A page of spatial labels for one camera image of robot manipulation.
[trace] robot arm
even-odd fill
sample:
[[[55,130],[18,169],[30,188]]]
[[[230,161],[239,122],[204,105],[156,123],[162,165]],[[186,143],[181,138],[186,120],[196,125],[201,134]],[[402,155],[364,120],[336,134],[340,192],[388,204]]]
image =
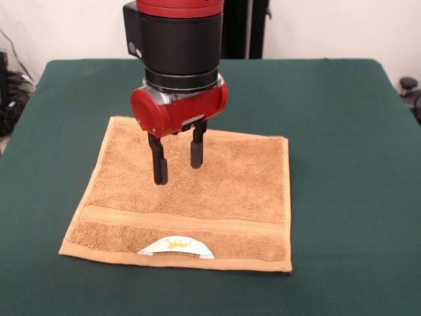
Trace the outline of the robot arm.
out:
[[[200,168],[207,120],[225,109],[223,8],[223,0],[137,0],[123,8],[128,52],[145,67],[131,104],[148,133],[156,184],[168,182],[161,138],[194,126],[191,166]]]

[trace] logo on label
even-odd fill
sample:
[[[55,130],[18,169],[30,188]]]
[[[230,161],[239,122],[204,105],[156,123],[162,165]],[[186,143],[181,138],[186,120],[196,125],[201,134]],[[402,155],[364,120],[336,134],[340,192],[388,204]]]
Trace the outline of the logo on label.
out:
[[[186,242],[183,244],[183,242],[180,239],[175,239],[173,242],[170,239],[166,240],[168,242],[167,248],[172,250],[174,248],[185,248],[187,246],[191,246],[192,241]]]

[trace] black knob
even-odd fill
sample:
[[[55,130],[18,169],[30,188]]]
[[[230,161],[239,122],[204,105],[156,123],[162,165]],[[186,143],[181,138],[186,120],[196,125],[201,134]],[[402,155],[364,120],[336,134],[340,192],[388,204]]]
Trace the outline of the black knob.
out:
[[[401,87],[405,90],[412,90],[417,87],[418,81],[411,77],[403,77],[400,81]]]

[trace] table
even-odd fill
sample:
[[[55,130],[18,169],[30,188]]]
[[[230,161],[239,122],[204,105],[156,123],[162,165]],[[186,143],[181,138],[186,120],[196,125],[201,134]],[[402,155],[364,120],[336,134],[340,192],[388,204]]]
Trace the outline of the table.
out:
[[[290,140],[290,275],[61,257],[134,60],[47,65],[0,158],[0,315],[419,315],[421,134],[372,60],[222,61],[210,128]]]

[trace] red robot arm segment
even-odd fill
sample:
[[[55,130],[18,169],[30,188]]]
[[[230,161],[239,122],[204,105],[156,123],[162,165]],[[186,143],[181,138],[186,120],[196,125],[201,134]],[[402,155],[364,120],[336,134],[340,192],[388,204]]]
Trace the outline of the red robot arm segment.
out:
[[[137,9],[166,18],[203,18],[221,13],[224,0],[137,0]]]

